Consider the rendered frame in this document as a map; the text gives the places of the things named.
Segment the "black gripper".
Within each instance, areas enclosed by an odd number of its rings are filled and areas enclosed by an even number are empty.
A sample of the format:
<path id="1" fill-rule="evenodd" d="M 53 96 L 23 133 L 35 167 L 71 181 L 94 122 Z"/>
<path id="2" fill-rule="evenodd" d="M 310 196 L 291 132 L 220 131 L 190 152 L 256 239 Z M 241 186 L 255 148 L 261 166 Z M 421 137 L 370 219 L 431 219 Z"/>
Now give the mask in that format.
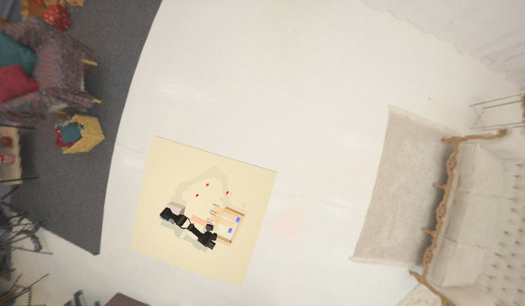
<path id="1" fill-rule="evenodd" d="M 205 234 L 210 236 L 210 234 L 211 234 L 210 231 L 213 230 L 213 227 L 214 227 L 213 224 L 207 224 L 207 225 L 206 225 L 206 231 L 207 231 L 207 232 L 205 232 Z"/>

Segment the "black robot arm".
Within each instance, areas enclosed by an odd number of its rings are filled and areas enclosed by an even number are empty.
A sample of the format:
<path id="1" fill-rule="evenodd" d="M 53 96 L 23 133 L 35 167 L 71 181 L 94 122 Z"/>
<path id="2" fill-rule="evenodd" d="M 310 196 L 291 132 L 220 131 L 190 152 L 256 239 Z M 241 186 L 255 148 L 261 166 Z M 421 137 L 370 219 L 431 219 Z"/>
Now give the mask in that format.
<path id="1" fill-rule="evenodd" d="M 206 235 L 204 233 L 201 233 L 193 224 L 191 224 L 190 219 L 182 214 L 175 215 L 171 211 L 171 208 L 166 207 L 160 214 L 161 217 L 165 218 L 166 220 L 169 220 L 170 218 L 174 220 L 175 224 L 178 225 L 181 229 L 187 229 L 191 231 L 195 236 L 198 237 L 197 241 L 200 241 L 205 247 L 208 247 L 210 249 L 213 249 L 216 243 L 213 241 L 217 238 L 217 233 L 211 233 L 210 236 Z M 190 224 L 187 228 L 182 227 L 182 225 L 185 223 L 185 221 L 189 220 Z M 213 240 L 213 241 L 211 241 Z"/>

